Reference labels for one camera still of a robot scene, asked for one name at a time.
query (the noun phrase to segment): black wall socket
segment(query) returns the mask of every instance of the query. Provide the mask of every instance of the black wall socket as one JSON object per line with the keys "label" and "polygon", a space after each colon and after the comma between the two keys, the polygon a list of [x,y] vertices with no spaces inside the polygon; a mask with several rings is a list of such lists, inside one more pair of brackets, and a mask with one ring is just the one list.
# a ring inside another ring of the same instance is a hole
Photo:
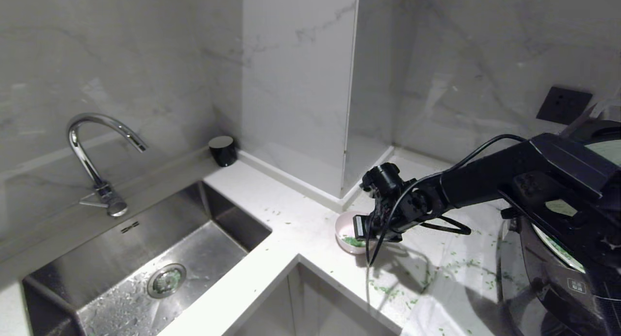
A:
{"label": "black wall socket", "polygon": [[569,125],[584,112],[592,97],[592,93],[552,86],[539,108],[537,119]]}

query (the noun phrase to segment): white marble countertop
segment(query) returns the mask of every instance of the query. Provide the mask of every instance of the white marble countertop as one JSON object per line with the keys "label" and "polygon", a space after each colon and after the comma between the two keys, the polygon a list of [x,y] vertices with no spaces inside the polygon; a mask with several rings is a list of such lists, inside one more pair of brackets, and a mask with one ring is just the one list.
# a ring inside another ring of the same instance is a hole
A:
{"label": "white marble countertop", "polygon": [[[445,165],[408,155],[393,157],[403,179],[421,177]],[[499,211],[481,204],[448,213],[473,230],[470,236],[414,228],[399,244],[383,247],[368,272],[364,256],[344,252],[335,241],[339,216],[241,161],[204,181],[272,233],[160,335],[221,335],[253,312],[275,281],[303,263],[384,325],[400,333],[437,330],[438,335],[497,334],[496,320],[481,314],[496,304],[495,251]],[[373,210],[360,194],[348,210]],[[18,282],[0,292],[12,309],[0,318],[0,334],[28,335]]]}

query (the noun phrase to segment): black cylindrical container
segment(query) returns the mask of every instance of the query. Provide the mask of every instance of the black cylindrical container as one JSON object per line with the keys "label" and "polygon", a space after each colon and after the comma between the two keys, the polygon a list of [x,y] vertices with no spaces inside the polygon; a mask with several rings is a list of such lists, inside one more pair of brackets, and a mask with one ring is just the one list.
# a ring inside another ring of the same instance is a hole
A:
{"label": "black cylindrical container", "polygon": [[231,136],[218,136],[209,141],[209,152],[215,162],[222,166],[229,166],[237,160],[235,140]]}

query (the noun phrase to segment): drain strainer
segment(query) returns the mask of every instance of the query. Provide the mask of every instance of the drain strainer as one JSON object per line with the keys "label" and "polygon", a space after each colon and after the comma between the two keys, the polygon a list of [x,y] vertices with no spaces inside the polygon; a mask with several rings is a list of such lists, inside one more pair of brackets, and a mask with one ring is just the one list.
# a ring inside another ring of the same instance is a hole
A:
{"label": "drain strainer", "polygon": [[164,266],[149,279],[147,292],[157,299],[168,297],[179,289],[186,279],[186,268],[178,263]]}

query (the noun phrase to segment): marble backsplash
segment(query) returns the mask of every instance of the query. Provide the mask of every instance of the marble backsplash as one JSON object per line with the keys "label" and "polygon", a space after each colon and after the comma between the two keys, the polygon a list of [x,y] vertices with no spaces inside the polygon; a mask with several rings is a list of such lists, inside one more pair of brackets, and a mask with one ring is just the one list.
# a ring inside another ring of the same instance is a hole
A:
{"label": "marble backsplash", "polygon": [[188,0],[0,0],[0,240],[90,193],[66,141],[82,112],[121,120],[81,129],[102,175],[122,183],[217,135]]}
{"label": "marble backsplash", "polygon": [[618,1],[409,0],[394,143],[457,161],[494,135],[564,128],[535,119],[553,85],[619,98]]}
{"label": "marble backsplash", "polygon": [[190,3],[218,126],[338,197],[356,0]]}
{"label": "marble backsplash", "polygon": [[359,0],[341,196],[392,145],[400,99],[393,88],[409,68],[414,1]]}

